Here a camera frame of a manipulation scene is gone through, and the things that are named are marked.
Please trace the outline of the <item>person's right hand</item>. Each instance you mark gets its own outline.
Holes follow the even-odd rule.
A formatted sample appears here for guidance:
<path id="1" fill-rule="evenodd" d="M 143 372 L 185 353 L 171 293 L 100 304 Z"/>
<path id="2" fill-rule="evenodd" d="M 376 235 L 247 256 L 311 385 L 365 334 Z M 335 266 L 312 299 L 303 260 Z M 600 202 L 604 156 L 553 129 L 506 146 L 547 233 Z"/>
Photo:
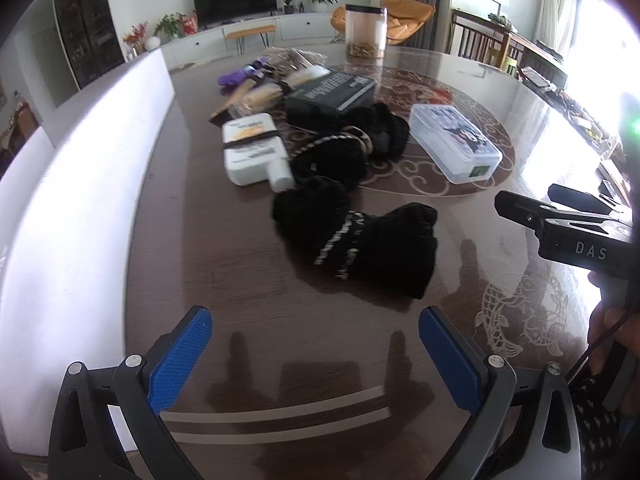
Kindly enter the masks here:
<path id="1" fill-rule="evenodd" d="M 626 313 L 623 308 L 612 307 L 605 301 L 600 301 L 590 316 L 588 330 L 588 344 L 592 346 L 610 328 L 612 328 Z M 594 349 L 588 359 L 591 375 L 596 378 L 601 390 L 608 390 L 608 378 L 605 375 L 606 362 L 615 343 L 621 344 L 636 358 L 639 357 L 639 315 L 632 314 L 623 322 L 615 333 L 605 342 Z M 639 415 L 639 364 L 634 368 L 634 374 L 629 379 L 625 393 L 620 401 L 620 414 L 633 418 Z"/>

